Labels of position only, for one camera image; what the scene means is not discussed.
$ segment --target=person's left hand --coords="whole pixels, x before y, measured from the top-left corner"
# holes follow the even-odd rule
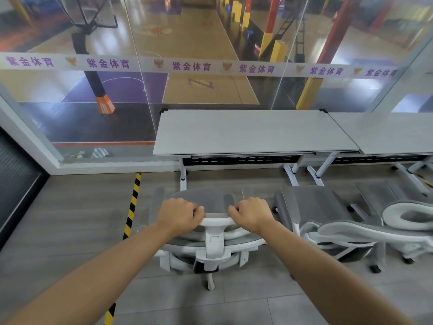
[[[183,198],[171,198],[162,202],[156,224],[169,230],[171,237],[194,230],[204,218],[204,207]]]

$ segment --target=basketball backboard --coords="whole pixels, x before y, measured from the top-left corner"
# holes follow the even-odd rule
[[[89,33],[96,27],[118,27],[111,0],[58,0],[58,2],[73,25]]]

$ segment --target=white tabletop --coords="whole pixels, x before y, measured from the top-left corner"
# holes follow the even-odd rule
[[[154,155],[358,151],[318,110],[178,110],[161,114]]]
[[[329,115],[365,155],[433,154],[432,113]]]

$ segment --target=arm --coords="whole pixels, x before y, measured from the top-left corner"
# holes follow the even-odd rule
[[[6,325],[95,324],[156,251],[200,224],[204,208],[196,207],[182,198],[164,201],[155,223],[62,278]]]
[[[414,324],[343,264],[277,222],[265,200],[249,198],[228,213],[273,248],[328,323]]]

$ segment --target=striped floor tape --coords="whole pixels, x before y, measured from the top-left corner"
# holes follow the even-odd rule
[[[133,226],[135,207],[137,206],[138,191],[140,190],[141,173],[137,173],[136,180],[134,182],[133,196],[131,197],[131,204],[129,204],[129,211],[127,217],[127,225],[125,226],[125,231],[123,232],[123,239],[126,240],[131,236],[131,228]],[[113,325],[114,311],[116,310],[116,302],[114,302],[110,309],[105,314],[104,325]]]
[[[423,183],[425,183],[427,186],[429,186],[430,188],[433,188],[433,184],[428,181],[427,179],[425,179],[422,175],[420,175],[419,173],[414,173],[414,175],[416,175],[419,179],[421,179],[421,181]]]

